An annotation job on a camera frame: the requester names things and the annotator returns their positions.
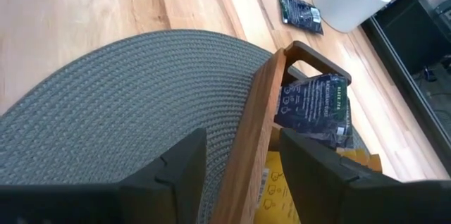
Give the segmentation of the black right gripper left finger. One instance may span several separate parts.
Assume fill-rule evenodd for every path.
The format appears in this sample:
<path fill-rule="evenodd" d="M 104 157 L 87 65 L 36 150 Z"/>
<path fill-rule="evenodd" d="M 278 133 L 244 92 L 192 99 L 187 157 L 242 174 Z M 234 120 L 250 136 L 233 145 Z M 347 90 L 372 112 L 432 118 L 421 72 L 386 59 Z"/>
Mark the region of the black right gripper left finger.
<path fill-rule="evenodd" d="M 206 141 L 197 128 L 119 182 L 2 185 L 0 224 L 195 224 Z"/>

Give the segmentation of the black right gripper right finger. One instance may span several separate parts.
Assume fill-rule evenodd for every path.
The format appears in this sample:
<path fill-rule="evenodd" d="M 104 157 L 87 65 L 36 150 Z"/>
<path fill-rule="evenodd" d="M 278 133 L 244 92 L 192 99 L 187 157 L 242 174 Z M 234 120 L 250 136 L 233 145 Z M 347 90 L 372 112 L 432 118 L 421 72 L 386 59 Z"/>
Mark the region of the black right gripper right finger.
<path fill-rule="evenodd" d="M 301 224 L 451 224 L 451 180 L 400 182 L 291 129 L 279 150 Z"/>

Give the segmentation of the round grey woven placemat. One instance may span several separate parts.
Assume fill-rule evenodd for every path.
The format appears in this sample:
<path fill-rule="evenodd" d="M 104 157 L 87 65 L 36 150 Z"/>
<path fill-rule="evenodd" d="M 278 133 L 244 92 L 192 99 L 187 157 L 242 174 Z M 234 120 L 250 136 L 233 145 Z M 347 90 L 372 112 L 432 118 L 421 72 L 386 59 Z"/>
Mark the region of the round grey woven placemat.
<path fill-rule="evenodd" d="M 0 186 L 119 182 L 204 128 L 195 224 L 209 224 L 254 74 L 274 53 L 204 30 L 150 32 L 92 51 L 0 117 Z"/>

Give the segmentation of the dark blue tea packet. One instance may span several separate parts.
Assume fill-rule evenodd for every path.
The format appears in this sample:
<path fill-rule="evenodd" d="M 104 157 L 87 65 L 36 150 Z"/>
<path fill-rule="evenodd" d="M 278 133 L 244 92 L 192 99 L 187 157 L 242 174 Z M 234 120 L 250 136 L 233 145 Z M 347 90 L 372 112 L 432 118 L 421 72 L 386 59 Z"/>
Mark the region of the dark blue tea packet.
<path fill-rule="evenodd" d="M 303 0 L 278 0 L 284 24 L 323 35 L 320 10 Z"/>
<path fill-rule="evenodd" d="M 331 148 L 353 148 L 347 79 L 322 74 L 283 85 L 274 122 Z"/>

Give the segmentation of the wooden tea organizer box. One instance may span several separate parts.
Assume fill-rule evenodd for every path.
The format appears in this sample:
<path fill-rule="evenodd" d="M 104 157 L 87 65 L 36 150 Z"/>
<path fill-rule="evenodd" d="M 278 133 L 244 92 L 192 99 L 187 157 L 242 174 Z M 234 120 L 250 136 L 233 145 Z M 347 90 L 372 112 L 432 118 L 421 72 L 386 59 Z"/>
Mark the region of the wooden tea organizer box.
<path fill-rule="evenodd" d="M 303 42 L 272 54 L 254 74 L 209 224 L 253 223 L 280 86 L 295 81 L 288 68 L 297 61 L 352 81 L 346 70 Z"/>

